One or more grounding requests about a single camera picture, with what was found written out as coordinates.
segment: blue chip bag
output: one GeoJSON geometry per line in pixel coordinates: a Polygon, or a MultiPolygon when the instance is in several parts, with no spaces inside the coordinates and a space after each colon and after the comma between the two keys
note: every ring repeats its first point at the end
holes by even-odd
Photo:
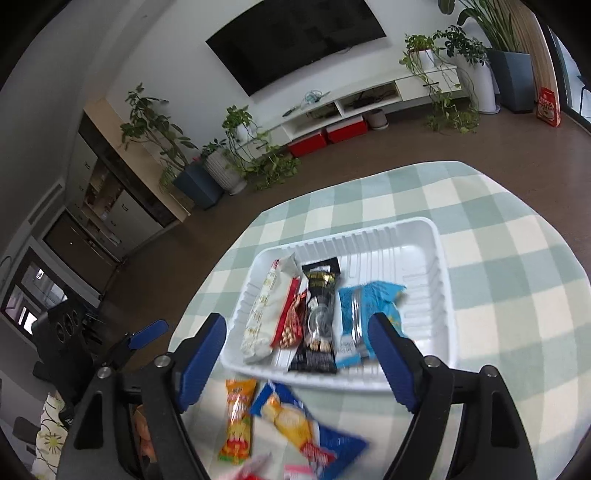
{"type": "Polygon", "coordinates": [[[251,414],[270,421],[310,462],[318,480],[337,478],[367,447],[367,442],[328,428],[280,383],[268,381],[251,414]]]}
{"type": "Polygon", "coordinates": [[[405,290],[402,285],[373,281],[339,290],[343,333],[335,353],[337,368],[352,367],[363,358],[375,358],[369,343],[368,323],[374,313],[383,312],[403,337],[400,312],[394,302],[405,290]]]}

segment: chair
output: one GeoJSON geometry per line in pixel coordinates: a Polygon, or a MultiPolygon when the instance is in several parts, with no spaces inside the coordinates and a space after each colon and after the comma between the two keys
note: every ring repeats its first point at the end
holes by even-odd
{"type": "Polygon", "coordinates": [[[585,92],[585,90],[587,90],[589,93],[591,93],[591,83],[589,83],[589,81],[583,77],[582,75],[577,75],[577,78],[583,82],[583,88],[581,88],[581,104],[579,105],[579,115],[581,114],[581,112],[583,111],[583,94],[585,92]]]}

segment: glass door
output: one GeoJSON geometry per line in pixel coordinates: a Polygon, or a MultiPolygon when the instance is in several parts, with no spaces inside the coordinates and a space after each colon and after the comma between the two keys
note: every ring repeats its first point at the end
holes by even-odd
{"type": "Polygon", "coordinates": [[[53,273],[31,249],[24,255],[1,304],[2,313],[25,335],[48,309],[67,300],[65,282],[53,273]]]}

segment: plant leaf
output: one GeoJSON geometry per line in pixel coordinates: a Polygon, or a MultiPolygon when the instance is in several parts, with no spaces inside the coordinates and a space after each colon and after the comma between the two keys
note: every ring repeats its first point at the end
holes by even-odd
{"type": "Polygon", "coordinates": [[[437,4],[439,5],[439,10],[444,15],[451,15],[456,6],[455,0],[437,0],[437,4]]]}
{"type": "Polygon", "coordinates": [[[468,18],[470,17],[472,17],[474,20],[477,20],[478,13],[473,8],[465,8],[460,12],[460,15],[458,16],[456,23],[461,26],[464,23],[466,23],[466,20],[468,20],[468,18]]]}

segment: checkered tablecloth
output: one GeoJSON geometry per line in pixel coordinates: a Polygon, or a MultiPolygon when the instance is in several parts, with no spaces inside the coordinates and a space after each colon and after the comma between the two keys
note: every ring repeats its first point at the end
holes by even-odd
{"type": "MultiPolygon", "coordinates": [[[[265,248],[421,216],[437,225],[449,266],[458,368],[496,365],[519,409],[541,480],[555,478],[591,423],[589,280],[560,234],[519,198],[460,162],[423,163],[329,187],[260,214],[226,252],[187,307],[174,349],[210,312],[230,318],[256,254],[265,248]]],[[[218,363],[184,421],[212,478],[225,439],[218,363]]],[[[343,478],[381,479],[410,415],[389,394],[294,389],[316,418],[371,442],[343,478]]],[[[461,407],[454,407],[433,478],[445,478],[461,407]]],[[[253,450],[272,451],[266,478],[303,457],[261,419],[253,450]]]]}

